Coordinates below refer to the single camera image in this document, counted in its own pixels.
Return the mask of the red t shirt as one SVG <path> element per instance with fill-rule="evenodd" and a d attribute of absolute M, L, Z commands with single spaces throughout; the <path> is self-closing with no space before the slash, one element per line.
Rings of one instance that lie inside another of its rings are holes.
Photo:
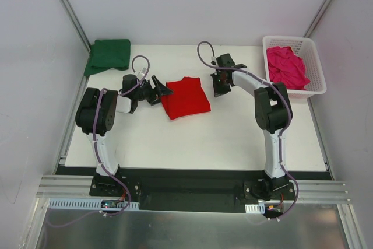
<path fill-rule="evenodd" d="M 170 120 L 211 111 L 200 78 L 183 77 L 166 86 L 173 94 L 161 97 L 161 103 Z"/>

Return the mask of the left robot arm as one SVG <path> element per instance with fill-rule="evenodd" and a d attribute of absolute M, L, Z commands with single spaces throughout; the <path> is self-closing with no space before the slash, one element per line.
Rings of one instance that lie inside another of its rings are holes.
<path fill-rule="evenodd" d="M 147 80 L 140 74 L 124 75 L 120 91 L 92 87 L 85 90 L 75 115 L 75 123 L 87 136 L 96 158 L 93 177 L 96 187 L 103 187 L 112 196 L 120 194 L 124 187 L 119 163 L 108 141 L 115 113 L 132 114 L 140 101 L 145 100 L 153 106 L 159 104 L 162 97 L 173 93 L 156 76 Z"/>

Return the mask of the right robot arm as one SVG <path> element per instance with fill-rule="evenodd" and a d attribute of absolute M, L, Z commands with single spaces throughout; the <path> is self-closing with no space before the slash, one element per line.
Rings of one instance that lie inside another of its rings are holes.
<path fill-rule="evenodd" d="M 235 64 L 230 54 L 212 57 L 215 72 L 214 97 L 231 91 L 233 86 L 244 89 L 254 97 L 255 120 L 265 138 L 265 168 L 263 179 L 251 187 L 251 195 L 268 201 L 282 194 L 289 185 L 285 168 L 285 138 L 293 113 L 284 83 L 272 83 Z"/>

